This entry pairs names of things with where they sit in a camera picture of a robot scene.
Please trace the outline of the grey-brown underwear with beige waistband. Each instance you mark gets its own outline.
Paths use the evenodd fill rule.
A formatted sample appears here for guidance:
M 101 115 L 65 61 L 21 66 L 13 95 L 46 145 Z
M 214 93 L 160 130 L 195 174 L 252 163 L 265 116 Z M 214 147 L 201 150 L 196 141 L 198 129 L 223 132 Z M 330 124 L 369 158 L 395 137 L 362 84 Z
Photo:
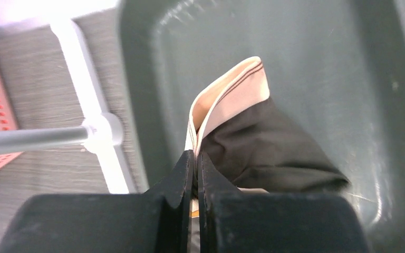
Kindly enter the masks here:
M 185 148 L 207 154 L 243 193 L 336 194 L 350 183 L 317 142 L 276 107 L 257 56 L 197 95 Z

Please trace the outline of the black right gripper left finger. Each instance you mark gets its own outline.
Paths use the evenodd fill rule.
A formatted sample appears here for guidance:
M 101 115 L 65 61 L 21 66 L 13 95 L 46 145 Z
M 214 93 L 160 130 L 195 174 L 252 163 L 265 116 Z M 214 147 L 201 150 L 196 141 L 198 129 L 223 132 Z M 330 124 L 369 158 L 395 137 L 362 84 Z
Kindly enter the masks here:
M 187 252 L 194 154 L 142 194 L 41 194 L 18 209 L 0 252 Z

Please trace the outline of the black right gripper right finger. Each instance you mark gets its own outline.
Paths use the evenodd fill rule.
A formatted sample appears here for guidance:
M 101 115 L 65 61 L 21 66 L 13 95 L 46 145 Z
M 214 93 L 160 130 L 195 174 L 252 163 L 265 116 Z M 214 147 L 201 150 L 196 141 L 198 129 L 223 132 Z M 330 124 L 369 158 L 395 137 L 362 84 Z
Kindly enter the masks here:
M 325 193 L 243 193 L 197 158 L 201 252 L 369 252 L 351 205 Z

